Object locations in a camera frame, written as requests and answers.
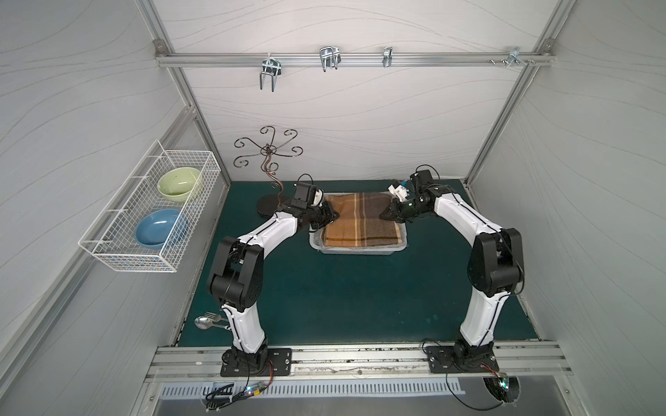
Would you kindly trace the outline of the white perforated plastic basket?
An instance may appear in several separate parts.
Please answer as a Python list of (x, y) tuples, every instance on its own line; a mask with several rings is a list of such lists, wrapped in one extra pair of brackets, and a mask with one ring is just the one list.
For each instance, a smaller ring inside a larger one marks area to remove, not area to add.
[[(324, 195), (324, 198), (328, 194), (341, 195), (341, 194), (348, 194), (348, 193), (341, 193), (341, 192), (326, 193)], [(372, 256), (380, 256), (380, 255), (384, 256), (384, 255), (386, 255), (386, 256), (388, 256), (388, 255), (393, 254), (397, 251), (404, 250), (408, 245), (406, 225), (399, 224), (399, 223), (398, 223), (398, 225), (401, 228), (402, 236), (405, 238), (405, 242), (403, 244), (381, 246), (381, 247), (367, 247), (367, 248), (360, 248), (360, 249), (344, 249), (344, 248), (324, 247), (324, 243), (323, 243), (323, 239), (322, 239), (324, 229), (320, 229), (317, 232), (311, 232), (310, 237), (309, 237), (309, 243), (310, 243), (310, 246), (314, 250), (319, 251), (323, 254), (331, 254), (331, 255), (372, 255)]]

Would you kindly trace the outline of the brown plaid scarf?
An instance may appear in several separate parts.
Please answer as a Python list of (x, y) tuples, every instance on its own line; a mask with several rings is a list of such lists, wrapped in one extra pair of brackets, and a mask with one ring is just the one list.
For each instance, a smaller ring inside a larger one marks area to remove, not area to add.
[(360, 249), (405, 242), (398, 223), (380, 218), (393, 199), (388, 193), (328, 194), (325, 199), (338, 218), (324, 228), (324, 247)]

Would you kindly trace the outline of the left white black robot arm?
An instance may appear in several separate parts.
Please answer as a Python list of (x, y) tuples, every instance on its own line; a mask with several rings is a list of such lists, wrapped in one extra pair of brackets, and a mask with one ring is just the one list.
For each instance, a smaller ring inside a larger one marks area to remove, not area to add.
[(232, 355), (261, 367), (268, 354), (267, 338), (256, 303), (264, 282), (265, 259), (282, 242), (303, 229), (323, 228), (339, 215), (315, 185), (296, 183), (295, 194), (254, 230), (225, 237), (215, 251), (208, 292), (225, 313), (233, 335)]

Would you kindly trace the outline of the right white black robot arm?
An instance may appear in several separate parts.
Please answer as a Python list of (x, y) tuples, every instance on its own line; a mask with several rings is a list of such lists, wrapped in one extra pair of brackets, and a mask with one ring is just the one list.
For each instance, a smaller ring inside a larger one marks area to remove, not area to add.
[(522, 235), (482, 216), (453, 188), (435, 183), (429, 170), (417, 170), (409, 181), (396, 180), (388, 188), (392, 200), (381, 219), (405, 223), (433, 213), (470, 245), (468, 279), (473, 289), (452, 358), (460, 367), (488, 359), (501, 310), (525, 279)]

